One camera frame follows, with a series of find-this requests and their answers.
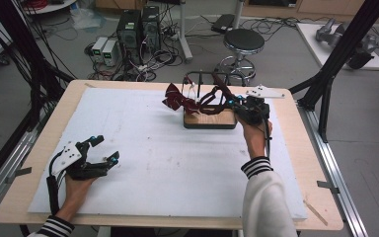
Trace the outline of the person's right hand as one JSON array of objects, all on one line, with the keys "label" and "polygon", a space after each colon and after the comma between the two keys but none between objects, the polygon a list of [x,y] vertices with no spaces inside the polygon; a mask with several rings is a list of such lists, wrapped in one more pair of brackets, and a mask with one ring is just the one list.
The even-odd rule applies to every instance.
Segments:
[{"label": "person's right hand", "polygon": [[251,159],[266,156],[267,152],[265,151],[266,134],[271,134],[272,132],[272,122],[269,121],[267,125],[263,123],[258,126],[253,126],[247,124],[241,118],[236,116],[236,120],[243,127],[243,135],[246,140],[248,152]]}]

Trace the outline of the black rack with wooden tray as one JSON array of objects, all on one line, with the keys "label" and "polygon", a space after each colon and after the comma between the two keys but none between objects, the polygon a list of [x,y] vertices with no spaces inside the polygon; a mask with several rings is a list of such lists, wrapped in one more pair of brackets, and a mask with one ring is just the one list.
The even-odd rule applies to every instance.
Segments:
[{"label": "black rack with wooden tray", "polygon": [[[230,89],[231,80],[239,79],[239,77],[233,78],[231,74],[216,72],[218,76],[227,81],[227,86]],[[208,71],[191,71],[188,72],[183,80],[182,91],[188,89],[188,97],[196,100],[199,103],[199,99],[205,94],[209,93],[214,85],[212,72]],[[216,99],[211,102],[211,105],[217,105],[220,103],[221,92],[215,93]],[[236,127],[236,119],[231,109],[225,109],[218,115],[206,115],[200,111],[192,115],[188,115],[184,112],[184,127],[190,129],[234,129]]]}]

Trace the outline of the black flat box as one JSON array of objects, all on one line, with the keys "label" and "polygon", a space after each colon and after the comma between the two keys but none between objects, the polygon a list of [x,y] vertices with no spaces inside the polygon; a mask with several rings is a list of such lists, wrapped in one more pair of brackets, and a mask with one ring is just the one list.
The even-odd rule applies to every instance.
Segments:
[{"label": "black flat box", "polygon": [[233,28],[235,16],[233,14],[221,15],[211,26],[211,29],[219,34],[225,34]]}]

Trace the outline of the white foam mat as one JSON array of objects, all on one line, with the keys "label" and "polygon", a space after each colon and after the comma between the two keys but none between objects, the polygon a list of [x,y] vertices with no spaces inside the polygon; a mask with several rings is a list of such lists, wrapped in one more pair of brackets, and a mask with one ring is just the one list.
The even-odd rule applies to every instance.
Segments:
[{"label": "white foam mat", "polygon": [[243,129],[187,129],[163,90],[88,88],[57,145],[101,135],[92,163],[119,161],[91,187],[83,214],[174,217],[242,215],[249,159]]}]

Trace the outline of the grey power supply unit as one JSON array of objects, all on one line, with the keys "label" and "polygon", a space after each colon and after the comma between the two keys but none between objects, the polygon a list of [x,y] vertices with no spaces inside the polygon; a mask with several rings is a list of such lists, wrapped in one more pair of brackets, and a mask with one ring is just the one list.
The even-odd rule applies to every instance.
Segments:
[{"label": "grey power supply unit", "polygon": [[99,37],[92,46],[93,59],[98,63],[104,62],[103,49],[108,41],[107,37]]},{"label": "grey power supply unit", "polygon": [[118,60],[116,41],[109,39],[103,49],[103,58],[106,66],[115,66]]}]

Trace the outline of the striped dark red bow tie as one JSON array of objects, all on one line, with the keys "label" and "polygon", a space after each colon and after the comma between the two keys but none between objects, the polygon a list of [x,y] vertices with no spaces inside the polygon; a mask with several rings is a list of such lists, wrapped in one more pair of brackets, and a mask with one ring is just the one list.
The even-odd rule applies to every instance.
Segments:
[{"label": "striped dark red bow tie", "polygon": [[184,96],[173,83],[168,85],[165,92],[165,99],[162,103],[174,111],[183,107],[188,115],[197,113],[199,110],[199,103],[194,99]]}]

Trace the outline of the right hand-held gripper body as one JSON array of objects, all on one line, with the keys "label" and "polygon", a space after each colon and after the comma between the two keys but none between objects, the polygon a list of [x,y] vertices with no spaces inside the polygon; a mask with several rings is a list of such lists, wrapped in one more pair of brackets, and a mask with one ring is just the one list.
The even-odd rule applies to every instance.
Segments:
[{"label": "right hand-held gripper body", "polygon": [[265,102],[265,98],[283,99],[284,97],[283,93],[264,85],[257,86],[246,92],[245,98],[248,99],[248,103],[243,105],[243,110],[236,115],[249,125],[260,125],[269,118],[269,104]]}]

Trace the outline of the person's left hand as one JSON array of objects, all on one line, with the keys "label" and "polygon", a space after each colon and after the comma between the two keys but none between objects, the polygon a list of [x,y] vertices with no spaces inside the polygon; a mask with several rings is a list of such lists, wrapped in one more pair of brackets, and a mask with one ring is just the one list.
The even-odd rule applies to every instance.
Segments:
[{"label": "person's left hand", "polygon": [[88,190],[93,183],[94,179],[77,181],[67,175],[65,177],[66,198],[56,216],[70,222],[85,202]]}]

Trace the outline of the white floor board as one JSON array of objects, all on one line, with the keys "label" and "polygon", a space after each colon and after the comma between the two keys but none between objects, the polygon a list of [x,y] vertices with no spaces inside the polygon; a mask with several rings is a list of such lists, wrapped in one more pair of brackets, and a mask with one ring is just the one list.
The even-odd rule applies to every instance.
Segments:
[{"label": "white floor board", "polygon": [[[315,39],[316,31],[322,26],[323,24],[297,23],[297,29],[299,30],[300,35],[303,40],[307,42],[310,51],[320,66],[327,61],[333,50],[325,41],[318,42]],[[372,52],[371,55],[373,58],[361,67],[361,70],[379,71],[379,55],[376,52]]]}]

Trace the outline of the grey robot part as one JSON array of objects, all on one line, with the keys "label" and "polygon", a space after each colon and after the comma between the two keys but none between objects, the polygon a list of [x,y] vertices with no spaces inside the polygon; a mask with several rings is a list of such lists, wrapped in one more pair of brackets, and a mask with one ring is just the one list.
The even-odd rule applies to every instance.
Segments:
[{"label": "grey robot part", "polygon": [[[334,32],[332,26],[335,19],[331,18],[325,25],[320,27],[315,34],[315,40],[318,42],[325,41],[330,47],[335,47],[341,40],[350,22],[341,23]],[[372,53],[376,49],[376,36],[367,34],[355,47],[351,57],[346,61],[346,65],[350,69],[360,69],[374,58]]]}]

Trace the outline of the clear plastic bag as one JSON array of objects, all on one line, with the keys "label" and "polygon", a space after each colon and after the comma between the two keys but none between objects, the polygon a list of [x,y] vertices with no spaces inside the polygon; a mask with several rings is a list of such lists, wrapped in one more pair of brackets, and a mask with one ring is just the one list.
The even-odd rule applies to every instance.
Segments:
[{"label": "clear plastic bag", "polygon": [[92,9],[76,8],[70,10],[73,28],[75,30],[90,30],[101,28],[106,19]]}]

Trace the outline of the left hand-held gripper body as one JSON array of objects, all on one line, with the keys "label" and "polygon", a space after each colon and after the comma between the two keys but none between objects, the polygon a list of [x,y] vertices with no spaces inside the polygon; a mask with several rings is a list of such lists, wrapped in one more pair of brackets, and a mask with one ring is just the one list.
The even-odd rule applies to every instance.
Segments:
[{"label": "left hand-held gripper body", "polygon": [[56,176],[65,171],[73,180],[84,181],[105,176],[112,167],[112,161],[91,164],[87,161],[90,147],[96,146],[94,142],[69,142],[50,161],[48,172]]}]

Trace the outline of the grey metal bracket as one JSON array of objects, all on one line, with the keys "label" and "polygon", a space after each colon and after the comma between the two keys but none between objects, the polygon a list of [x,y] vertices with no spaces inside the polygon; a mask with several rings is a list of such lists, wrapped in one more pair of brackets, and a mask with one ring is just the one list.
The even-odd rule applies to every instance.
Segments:
[{"label": "grey metal bracket", "polygon": [[11,176],[6,177],[5,184],[12,184],[17,177],[27,175],[32,172],[32,167],[23,168],[15,171]]},{"label": "grey metal bracket", "polygon": [[323,182],[323,181],[318,181],[317,182],[317,186],[319,188],[324,188],[324,189],[328,189],[331,191],[332,194],[338,194],[340,192],[340,189],[335,187],[332,183],[330,182]]}]

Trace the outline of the white desk leg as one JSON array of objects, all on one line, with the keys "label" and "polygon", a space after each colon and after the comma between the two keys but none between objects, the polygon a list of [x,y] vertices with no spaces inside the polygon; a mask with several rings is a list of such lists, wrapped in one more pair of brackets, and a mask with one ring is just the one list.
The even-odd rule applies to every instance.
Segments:
[{"label": "white desk leg", "polygon": [[178,33],[180,45],[184,54],[184,63],[191,63],[193,56],[186,38],[186,0],[179,0],[180,4],[180,31]]}]

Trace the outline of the thin wooden stick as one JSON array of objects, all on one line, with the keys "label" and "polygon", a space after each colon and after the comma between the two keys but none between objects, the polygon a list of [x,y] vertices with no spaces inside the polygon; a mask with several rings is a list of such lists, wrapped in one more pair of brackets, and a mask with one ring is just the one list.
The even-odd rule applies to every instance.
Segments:
[{"label": "thin wooden stick", "polygon": [[303,199],[304,204],[310,209],[310,211],[325,225],[328,226],[328,221],[324,216],[306,199]]}]

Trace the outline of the black metal frame post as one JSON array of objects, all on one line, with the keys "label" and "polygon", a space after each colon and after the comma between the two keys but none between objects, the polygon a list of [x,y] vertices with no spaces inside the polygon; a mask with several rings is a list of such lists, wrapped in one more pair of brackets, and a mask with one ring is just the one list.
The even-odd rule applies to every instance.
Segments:
[{"label": "black metal frame post", "polygon": [[43,55],[33,32],[36,32],[52,58],[58,58],[48,45],[42,27],[32,27],[23,11],[20,0],[0,0],[0,24],[8,45],[0,37],[0,44],[16,64],[22,77],[30,86],[31,109],[28,112],[29,128],[40,123],[41,111],[51,112],[61,99],[68,83],[75,80],[73,74],[60,70]]},{"label": "black metal frame post", "polygon": [[378,18],[379,0],[365,0],[321,69],[310,79],[289,89],[291,94],[307,89],[306,94],[298,100],[299,106],[306,111],[313,112],[316,103],[321,101],[318,134],[325,143],[328,142],[327,123],[333,82]]}]

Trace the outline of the plain dark red bow tie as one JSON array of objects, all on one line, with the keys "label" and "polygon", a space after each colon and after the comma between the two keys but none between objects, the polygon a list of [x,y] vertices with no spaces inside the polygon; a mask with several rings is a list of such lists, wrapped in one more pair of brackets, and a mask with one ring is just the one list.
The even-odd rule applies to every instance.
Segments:
[{"label": "plain dark red bow tie", "polygon": [[[228,100],[235,100],[236,95],[232,94],[227,86],[227,81],[223,81],[217,73],[212,72],[213,89],[199,99],[199,111],[206,115],[218,115],[225,109],[230,109],[227,104]],[[216,99],[215,93],[221,92],[220,103],[217,105],[211,105],[211,102]]]}]

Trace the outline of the aluminium rail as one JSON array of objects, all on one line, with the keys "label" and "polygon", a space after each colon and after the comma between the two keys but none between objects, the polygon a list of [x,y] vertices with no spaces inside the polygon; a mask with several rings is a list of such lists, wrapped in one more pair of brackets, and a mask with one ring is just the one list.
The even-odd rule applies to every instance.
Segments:
[{"label": "aluminium rail", "polygon": [[317,157],[327,178],[340,189],[338,194],[332,194],[341,213],[341,220],[347,226],[351,237],[369,237],[353,198],[341,173],[337,159],[328,142],[325,142],[318,131],[319,119],[315,112],[307,111],[297,106],[298,112],[308,131],[310,140],[315,147]]},{"label": "aluminium rail", "polygon": [[38,128],[26,131],[15,131],[0,151],[0,196],[11,184],[5,184],[5,179],[15,171],[23,169],[28,154],[39,137]]}]

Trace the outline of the black round stool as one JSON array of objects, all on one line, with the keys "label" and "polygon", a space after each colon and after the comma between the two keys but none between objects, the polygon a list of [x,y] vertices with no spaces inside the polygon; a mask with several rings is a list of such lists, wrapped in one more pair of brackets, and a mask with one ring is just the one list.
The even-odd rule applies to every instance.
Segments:
[{"label": "black round stool", "polygon": [[235,29],[224,35],[223,43],[233,54],[223,58],[215,71],[231,74],[233,78],[239,77],[242,85],[247,86],[256,76],[256,67],[248,56],[263,50],[264,38],[252,30]]}]

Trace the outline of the black computer tower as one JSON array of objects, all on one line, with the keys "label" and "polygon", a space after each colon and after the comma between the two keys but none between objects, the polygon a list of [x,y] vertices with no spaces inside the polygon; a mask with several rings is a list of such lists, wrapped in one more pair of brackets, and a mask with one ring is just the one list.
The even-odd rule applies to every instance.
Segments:
[{"label": "black computer tower", "polygon": [[146,50],[154,53],[160,45],[160,9],[158,6],[145,6],[142,10],[142,27]]},{"label": "black computer tower", "polygon": [[124,10],[120,16],[116,33],[123,53],[128,55],[134,63],[139,64],[141,58],[138,50],[142,42],[141,12],[134,9]]}]

